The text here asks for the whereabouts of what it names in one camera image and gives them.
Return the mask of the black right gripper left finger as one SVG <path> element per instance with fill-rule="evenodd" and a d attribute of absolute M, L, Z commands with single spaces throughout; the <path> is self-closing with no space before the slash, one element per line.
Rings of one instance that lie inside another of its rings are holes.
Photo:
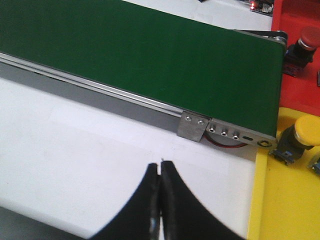
<path fill-rule="evenodd" d="M 92 240 L 158 240 L 160 235 L 160 176 L 158 165 L 148 164 L 138 187 Z"/>

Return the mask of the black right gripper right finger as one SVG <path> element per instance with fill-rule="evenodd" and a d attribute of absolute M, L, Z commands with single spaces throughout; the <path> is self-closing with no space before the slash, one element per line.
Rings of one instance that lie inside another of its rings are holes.
<path fill-rule="evenodd" d="M 162 161 L 160 207 L 166 240 L 242 240 L 195 197 L 174 163 Z"/>

